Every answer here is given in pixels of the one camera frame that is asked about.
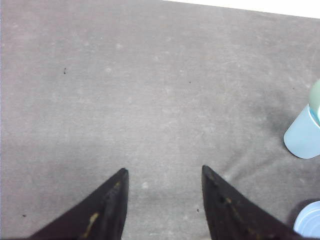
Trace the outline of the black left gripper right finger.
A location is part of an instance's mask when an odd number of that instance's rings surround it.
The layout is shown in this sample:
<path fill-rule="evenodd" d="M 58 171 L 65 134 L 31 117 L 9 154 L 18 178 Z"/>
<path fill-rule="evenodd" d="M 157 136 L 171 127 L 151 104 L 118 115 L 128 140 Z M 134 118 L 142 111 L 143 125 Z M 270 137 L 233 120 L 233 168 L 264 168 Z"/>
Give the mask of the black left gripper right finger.
<path fill-rule="evenodd" d="M 304 240 L 203 165 L 203 206 L 212 240 Z"/>

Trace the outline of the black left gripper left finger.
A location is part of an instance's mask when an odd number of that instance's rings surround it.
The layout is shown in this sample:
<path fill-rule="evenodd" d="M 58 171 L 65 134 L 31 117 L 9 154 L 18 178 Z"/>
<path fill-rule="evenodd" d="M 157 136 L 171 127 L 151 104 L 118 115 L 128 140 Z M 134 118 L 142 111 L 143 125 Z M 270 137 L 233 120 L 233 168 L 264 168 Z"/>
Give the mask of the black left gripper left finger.
<path fill-rule="evenodd" d="M 31 240 L 120 240 L 129 195 L 129 171 L 121 168 L 83 201 L 31 235 Z"/>

